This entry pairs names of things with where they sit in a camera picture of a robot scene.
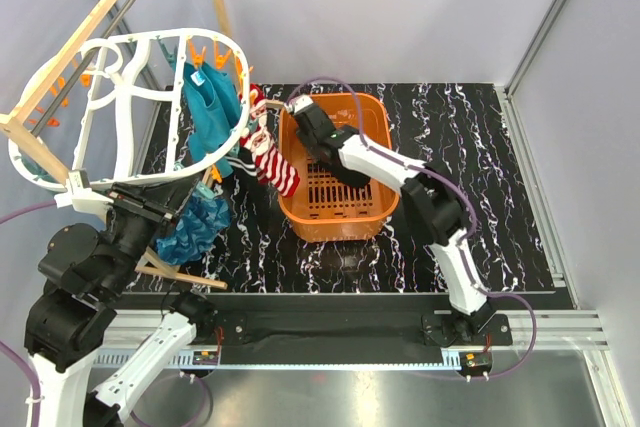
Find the teal clothes clip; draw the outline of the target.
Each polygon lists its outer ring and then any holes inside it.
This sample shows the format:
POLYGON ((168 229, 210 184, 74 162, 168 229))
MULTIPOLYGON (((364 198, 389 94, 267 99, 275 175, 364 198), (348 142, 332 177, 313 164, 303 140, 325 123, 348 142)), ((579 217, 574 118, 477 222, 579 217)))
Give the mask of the teal clothes clip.
POLYGON ((197 184, 195 194, 202 203, 206 204, 213 205, 219 199, 219 194, 202 181, 197 184))

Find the red white santa sock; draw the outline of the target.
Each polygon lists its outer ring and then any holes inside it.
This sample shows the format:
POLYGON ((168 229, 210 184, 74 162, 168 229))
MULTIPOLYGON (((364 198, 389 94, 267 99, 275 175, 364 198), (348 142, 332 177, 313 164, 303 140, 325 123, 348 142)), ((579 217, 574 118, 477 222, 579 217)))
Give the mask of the red white santa sock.
POLYGON ((278 150, 269 130, 266 127, 257 127, 254 131, 245 128, 241 140, 242 146, 250 152, 258 174, 282 197, 293 196, 300 183, 299 173, 278 150))

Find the red white striped sock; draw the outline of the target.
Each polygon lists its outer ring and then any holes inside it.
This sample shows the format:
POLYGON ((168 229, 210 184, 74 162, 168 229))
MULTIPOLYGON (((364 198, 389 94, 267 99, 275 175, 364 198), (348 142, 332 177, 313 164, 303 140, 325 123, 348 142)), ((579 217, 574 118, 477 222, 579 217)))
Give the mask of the red white striped sock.
POLYGON ((242 145, 247 142, 247 139, 252 134, 265 129, 267 126, 266 98, 256 84, 250 85, 249 106, 249 119, 241 134, 242 145))

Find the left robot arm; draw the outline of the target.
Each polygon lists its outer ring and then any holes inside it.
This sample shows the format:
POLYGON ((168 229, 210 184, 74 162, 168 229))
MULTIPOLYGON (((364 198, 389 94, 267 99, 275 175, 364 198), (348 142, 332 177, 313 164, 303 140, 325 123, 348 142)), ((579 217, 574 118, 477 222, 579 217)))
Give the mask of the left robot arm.
POLYGON ((38 264, 48 285, 29 311, 24 341, 38 376, 33 419, 44 426, 122 426, 175 355, 214 336, 214 305, 182 292, 125 364, 87 388, 117 316, 115 303, 152 241, 176 226, 197 183, 190 176, 141 186, 115 183, 98 192, 70 181, 57 196, 77 211, 105 215, 106 227, 76 223, 60 229, 38 264))

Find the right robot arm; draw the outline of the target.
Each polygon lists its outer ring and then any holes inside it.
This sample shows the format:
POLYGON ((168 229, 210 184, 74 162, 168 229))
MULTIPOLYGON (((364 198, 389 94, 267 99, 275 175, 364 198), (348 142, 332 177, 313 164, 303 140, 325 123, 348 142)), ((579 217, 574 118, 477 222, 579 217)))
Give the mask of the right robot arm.
POLYGON ((338 127, 307 95, 286 105, 296 135, 311 157, 340 182, 362 188, 376 180, 400 196, 412 234, 434 254, 448 289, 452 313, 441 331, 426 331, 441 346, 472 344, 490 330, 495 309, 473 264, 468 237, 477 224, 468 199, 445 167, 397 154, 357 128, 338 127))

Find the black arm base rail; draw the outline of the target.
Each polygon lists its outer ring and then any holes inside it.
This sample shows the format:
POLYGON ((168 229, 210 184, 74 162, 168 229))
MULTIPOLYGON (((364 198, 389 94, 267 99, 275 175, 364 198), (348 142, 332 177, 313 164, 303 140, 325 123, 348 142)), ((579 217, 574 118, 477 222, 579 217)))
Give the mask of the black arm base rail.
POLYGON ((457 333, 443 294, 209 295, 224 339, 225 367, 318 369, 423 368, 442 350, 513 345, 507 317, 495 314, 481 333, 457 333))

